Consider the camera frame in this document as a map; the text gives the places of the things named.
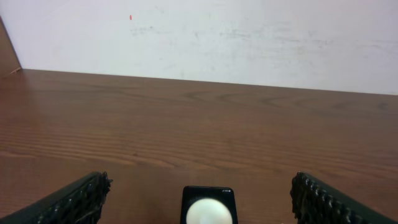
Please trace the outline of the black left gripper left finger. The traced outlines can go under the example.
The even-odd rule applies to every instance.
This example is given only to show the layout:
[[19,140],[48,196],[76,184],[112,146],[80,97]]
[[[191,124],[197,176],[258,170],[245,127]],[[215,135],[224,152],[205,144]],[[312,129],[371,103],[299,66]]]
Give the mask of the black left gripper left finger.
[[112,180],[92,172],[58,191],[1,218],[2,224],[97,224]]

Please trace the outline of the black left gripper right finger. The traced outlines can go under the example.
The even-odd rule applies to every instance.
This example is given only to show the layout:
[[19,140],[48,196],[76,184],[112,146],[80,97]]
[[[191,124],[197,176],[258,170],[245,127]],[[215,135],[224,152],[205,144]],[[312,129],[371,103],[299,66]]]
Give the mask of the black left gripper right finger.
[[397,224],[304,172],[292,179],[290,196],[298,224]]

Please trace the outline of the black Samsung Galaxy smartphone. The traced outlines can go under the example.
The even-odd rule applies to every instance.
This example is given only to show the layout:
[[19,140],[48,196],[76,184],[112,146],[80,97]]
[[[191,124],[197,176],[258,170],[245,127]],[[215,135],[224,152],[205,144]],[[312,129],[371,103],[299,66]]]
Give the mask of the black Samsung Galaxy smartphone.
[[233,189],[185,186],[182,192],[180,224],[238,224]]

